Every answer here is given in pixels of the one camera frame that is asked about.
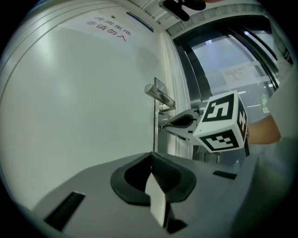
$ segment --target cube with fiducial markers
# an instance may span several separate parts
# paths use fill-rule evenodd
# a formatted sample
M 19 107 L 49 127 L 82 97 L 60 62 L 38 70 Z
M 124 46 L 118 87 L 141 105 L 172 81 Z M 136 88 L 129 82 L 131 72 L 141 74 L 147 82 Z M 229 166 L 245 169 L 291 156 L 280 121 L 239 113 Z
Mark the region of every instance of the cube with fiducial markers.
M 237 91 L 209 98 L 203 116 L 193 134 L 209 152 L 244 147 L 247 113 Z

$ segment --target white sleeve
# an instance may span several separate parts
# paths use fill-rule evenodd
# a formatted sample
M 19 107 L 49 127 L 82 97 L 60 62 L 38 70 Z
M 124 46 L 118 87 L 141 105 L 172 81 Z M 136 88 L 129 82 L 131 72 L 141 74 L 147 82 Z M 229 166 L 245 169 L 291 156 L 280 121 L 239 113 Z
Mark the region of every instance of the white sleeve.
M 282 138 L 298 138 L 298 69 L 293 66 L 267 103 Z

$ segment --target forearm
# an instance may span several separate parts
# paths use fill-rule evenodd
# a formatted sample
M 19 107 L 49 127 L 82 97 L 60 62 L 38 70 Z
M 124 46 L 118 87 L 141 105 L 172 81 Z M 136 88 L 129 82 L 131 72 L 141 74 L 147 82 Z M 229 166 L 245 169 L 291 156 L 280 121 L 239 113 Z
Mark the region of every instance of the forearm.
M 279 141 L 280 133 L 272 118 L 268 116 L 256 123 L 248 124 L 249 144 L 267 145 Z

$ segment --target green sign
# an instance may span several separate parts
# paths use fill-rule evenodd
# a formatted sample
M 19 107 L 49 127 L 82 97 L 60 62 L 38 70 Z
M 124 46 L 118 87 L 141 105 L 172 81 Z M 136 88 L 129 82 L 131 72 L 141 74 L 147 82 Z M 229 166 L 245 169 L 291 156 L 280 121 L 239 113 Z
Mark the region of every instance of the green sign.
M 269 109 L 267 107 L 268 99 L 269 99 L 268 96 L 260 97 L 260 104 L 263 109 L 263 113 L 269 113 Z

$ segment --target black slot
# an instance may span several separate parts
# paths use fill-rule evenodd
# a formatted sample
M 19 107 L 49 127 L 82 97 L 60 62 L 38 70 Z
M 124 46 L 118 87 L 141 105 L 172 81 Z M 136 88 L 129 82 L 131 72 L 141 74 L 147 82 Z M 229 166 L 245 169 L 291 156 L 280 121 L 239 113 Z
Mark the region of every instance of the black slot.
M 220 177 L 223 177 L 223 178 L 228 178 L 228 179 L 235 179 L 236 178 L 236 174 L 234 173 L 228 173 L 228 172 L 224 172 L 224 171 L 219 171 L 219 170 L 216 170 L 213 172 L 214 175 L 217 175 L 217 176 L 220 176 Z
M 85 195 L 82 193 L 72 192 L 47 218 L 45 218 L 45 222 L 61 231 L 84 197 Z

